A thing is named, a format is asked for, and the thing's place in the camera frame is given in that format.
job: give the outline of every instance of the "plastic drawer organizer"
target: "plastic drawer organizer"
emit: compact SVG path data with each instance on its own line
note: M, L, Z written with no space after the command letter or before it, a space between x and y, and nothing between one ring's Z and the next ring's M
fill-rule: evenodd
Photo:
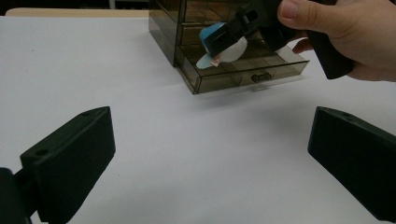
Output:
M169 62L179 68L192 93L295 77L307 65L307 60L288 47L271 52L256 33L247 37L247 50L239 60L203 70L195 66L205 54L199 38L201 30L231 20L238 9L248 4L247 0L150 0L148 28Z

